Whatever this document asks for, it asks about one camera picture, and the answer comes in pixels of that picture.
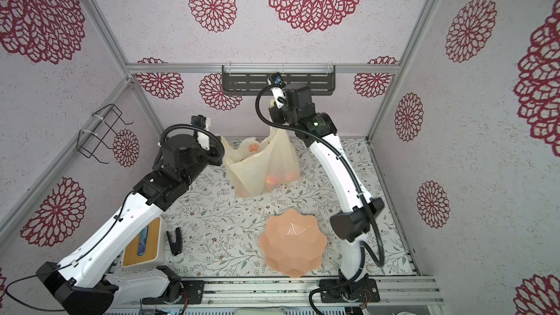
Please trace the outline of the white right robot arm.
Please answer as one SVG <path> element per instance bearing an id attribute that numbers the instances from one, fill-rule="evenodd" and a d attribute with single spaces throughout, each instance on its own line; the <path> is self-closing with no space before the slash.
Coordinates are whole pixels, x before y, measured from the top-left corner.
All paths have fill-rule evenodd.
<path id="1" fill-rule="evenodd" d="M 385 204 L 363 185 L 344 152 L 334 122 L 328 114 L 316 111 L 311 93 L 303 85 L 269 85 L 258 94 L 255 110 L 266 124 L 294 132 L 328 175 L 340 204 L 330 224 L 343 242 L 341 279 L 344 285 L 353 284 L 365 277 L 366 255 L 378 267 L 385 264 L 376 222 Z"/>

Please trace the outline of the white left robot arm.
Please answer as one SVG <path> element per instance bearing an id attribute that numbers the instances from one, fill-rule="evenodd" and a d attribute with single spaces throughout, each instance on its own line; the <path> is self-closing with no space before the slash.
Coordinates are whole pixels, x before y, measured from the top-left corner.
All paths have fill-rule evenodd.
<path id="1" fill-rule="evenodd" d="M 152 221 L 184 195 L 207 166 L 220 166 L 220 137 L 194 125 L 167 128 L 153 170 L 125 197 L 122 206 L 81 247 L 59 263 L 46 262 L 36 277 L 68 314 L 104 314 L 112 306 L 157 298 L 182 300 L 182 279 L 168 266 L 117 279 L 107 270 Z"/>

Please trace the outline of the cream plastic bag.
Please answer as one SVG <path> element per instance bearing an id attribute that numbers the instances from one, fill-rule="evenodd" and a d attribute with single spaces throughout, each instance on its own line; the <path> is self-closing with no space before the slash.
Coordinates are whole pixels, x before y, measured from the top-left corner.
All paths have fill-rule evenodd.
<path id="1" fill-rule="evenodd" d="M 226 175 L 239 198 L 262 195 L 300 179 L 299 161 L 285 130 L 271 128 L 264 140 L 247 138 L 236 148 L 224 138 L 221 143 Z"/>

